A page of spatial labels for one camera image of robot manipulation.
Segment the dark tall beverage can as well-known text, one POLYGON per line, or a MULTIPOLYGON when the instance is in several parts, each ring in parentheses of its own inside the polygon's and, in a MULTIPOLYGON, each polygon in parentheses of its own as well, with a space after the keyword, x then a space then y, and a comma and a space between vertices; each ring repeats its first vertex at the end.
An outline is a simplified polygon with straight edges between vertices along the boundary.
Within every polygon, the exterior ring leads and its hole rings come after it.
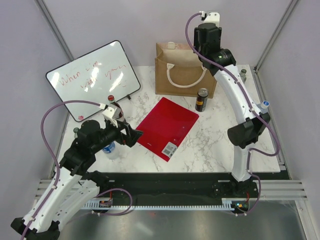
POLYGON ((206 88, 200 88, 197 92, 195 110, 198 112, 203 112, 206 109, 206 104, 208 100, 209 92, 206 88))

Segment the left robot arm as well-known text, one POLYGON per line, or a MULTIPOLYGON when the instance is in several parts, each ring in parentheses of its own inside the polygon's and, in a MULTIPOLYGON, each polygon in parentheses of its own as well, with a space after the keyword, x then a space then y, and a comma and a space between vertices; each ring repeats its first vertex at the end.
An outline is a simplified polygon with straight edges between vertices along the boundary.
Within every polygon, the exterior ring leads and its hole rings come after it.
POLYGON ((107 176, 88 172, 96 153, 112 142, 133 147, 142 134, 126 122, 114 126, 107 120, 105 128, 101 128, 96 120, 85 121, 36 206, 24 217, 15 218, 11 227, 22 239, 58 239, 64 226, 89 200, 104 197, 110 191, 107 176))

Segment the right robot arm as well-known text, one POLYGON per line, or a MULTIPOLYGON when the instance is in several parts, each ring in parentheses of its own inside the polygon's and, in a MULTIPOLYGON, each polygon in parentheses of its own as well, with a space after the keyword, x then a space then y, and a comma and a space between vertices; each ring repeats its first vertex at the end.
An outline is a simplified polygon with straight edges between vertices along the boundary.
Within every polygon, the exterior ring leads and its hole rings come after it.
POLYGON ((237 124, 227 130, 227 136, 234 146, 232 182, 229 191, 235 197, 247 191, 250 175, 249 150, 253 148, 269 123, 270 115, 262 113, 249 96, 241 79, 236 60, 229 49, 221 48, 222 28, 214 23, 202 23, 194 29, 195 53, 202 65, 209 70, 224 90, 237 124))

